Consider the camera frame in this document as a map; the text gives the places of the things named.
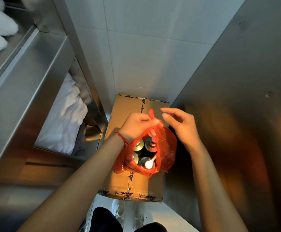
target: forearm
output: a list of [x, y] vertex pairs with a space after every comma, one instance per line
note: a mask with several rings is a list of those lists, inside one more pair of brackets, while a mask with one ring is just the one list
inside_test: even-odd
[[77, 231], [123, 147], [122, 138], [111, 136], [18, 231]]
[[247, 232], [204, 145], [190, 155], [203, 230]]

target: shoe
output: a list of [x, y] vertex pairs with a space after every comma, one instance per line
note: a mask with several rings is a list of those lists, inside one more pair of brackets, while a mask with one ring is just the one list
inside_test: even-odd
[[136, 202], [134, 208], [133, 231], [144, 226], [147, 215], [148, 215], [147, 203]]
[[111, 212], [123, 228], [125, 216], [125, 201], [114, 199], [111, 205]]

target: person's left hand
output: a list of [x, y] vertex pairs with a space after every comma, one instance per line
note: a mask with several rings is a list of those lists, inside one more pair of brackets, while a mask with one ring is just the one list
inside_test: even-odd
[[[123, 135], [129, 142], [140, 136], [146, 129], [159, 124], [158, 119], [151, 120], [150, 116], [143, 113], [131, 113], [119, 133]], [[148, 133], [149, 136], [155, 136], [153, 129]]]

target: person's right arm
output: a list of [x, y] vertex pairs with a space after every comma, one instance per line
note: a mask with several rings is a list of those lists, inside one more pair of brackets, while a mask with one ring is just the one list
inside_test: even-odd
[[177, 108], [161, 108], [161, 111], [191, 155], [203, 231], [247, 232], [198, 136], [193, 115]]

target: hand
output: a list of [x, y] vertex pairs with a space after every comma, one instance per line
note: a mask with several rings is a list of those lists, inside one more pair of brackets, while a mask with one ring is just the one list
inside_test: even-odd
[[[159, 123], [158, 119], [152, 120], [149, 115], [143, 113], [131, 113], [119, 133], [121, 133], [129, 142], [140, 136], [146, 129], [153, 127]], [[152, 129], [149, 136], [155, 136], [156, 133]]]
[[174, 128], [177, 137], [190, 152], [200, 151], [202, 141], [197, 133], [194, 116], [177, 108], [161, 108], [163, 119]]

